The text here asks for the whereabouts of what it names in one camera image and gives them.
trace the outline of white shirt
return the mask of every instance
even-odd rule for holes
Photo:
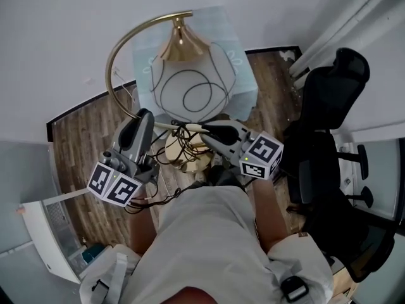
[[[120,303],[161,303],[186,287],[217,303],[286,303],[280,283],[291,274],[308,285],[313,303],[332,297],[332,271],[310,236],[289,236],[266,254],[247,195],[233,186],[200,187],[162,211],[158,235]]]

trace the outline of white pipe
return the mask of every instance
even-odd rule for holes
[[[366,15],[368,15],[382,0],[369,0],[337,33],[319,50],[317,50],[314,55],[312,55],[303,65],[299,68],[299,73],[301,73],[309,64],[327,47],[333,46],[335,43],[339,42],[341,38],[346,36]]]
[[[360,51],[372,42],[385,35],[394,27],[398,26],[405,20],[405,0],[400,0],[393,8],[389,9],[385,14],[377,18],[370,26],[363,28],[357,37],[345,43],[345,47]],[[335,54],[329,55],[318,66],[325,67],[331,65],[335,59]],[[304,86],[306,75],[294,82],[294,87],[300,89]]]
[[[296,80],[294,82],[294,88],[296,89],[301,89],[302,87],[304,87],[305,84],[305,80],[306,77],[308,76],[309,72],[307,74],[304,74],[301,78],[299,78],[298,80]]]
[[[292,77],[297,77],[306,68],[307,61],[322,48],[369,0],[354,0],[338,19],[304,52],[290,67]]]
[[[20,246],[16,246],[16,247],[13,248],[13,249],[10,249],[10,250],[8,250],[8,251],[2,252],[2,253],[0,253],[0,258],[4,258],[4,257],[6,257],[6,256],[8,256],[8,255],[11,255],[11,254],[14,253],[14,252],[17,252],[17,251],[20,251],[20,250],[22,250],[22,249],[25,249],[26,247],[30,246],[31,244],[34,244],[34,242],[33,242],[33,241],[29,241],[29,242],[26,242],[26,243],[24,243],[24,244],[21,244]]]

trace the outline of person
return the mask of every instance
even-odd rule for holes
[[[308,287],[297,303],[329,301],[332,271],[311,236],[288,235],[272,181],[252,183],[254,211],[243,186],[224,176],[165,205],[157,231],[149,209],[131,216],[131,250],[121,252],[134,266],[119,303],[287,303],[280,285],[290,276]],[[97,278],[84,284],[94,290]],[[82,288],[83,303],[94,303]]]

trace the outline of wooden floor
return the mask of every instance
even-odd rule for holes
[[[288,75],[290,62],[284,61],[278,52],[250,54],[248,59],[259,85],[259,95],[257,107],[245,125],[259,132],[265,130],[283,141],[282,131],[298,118],[301,110],[301,97],[292,88]],[[130,106],[131,99],[126,91],[120,90],[118,95]],[[109,147],[116,127],[124,118],[106,96],[54,123],[54,152],[62,192],[85,188],[99,153]],[[152,151],[156,151],[160,143],[156,143]],[[161,166],[157,197],[173,194],[177,187],[185,188],[193,181],[191,174],[183,174],[169,165]],[[154,186],[148,186],[147,191],[154,193]],[[277,184],[276,192],[289,231],[297,232],[302,218],[285,211],[289,204],[286,181]],[[129,214],[123,208],[102,202],[90,193],[65,203],[80,239],[89,243],[129,244]]]

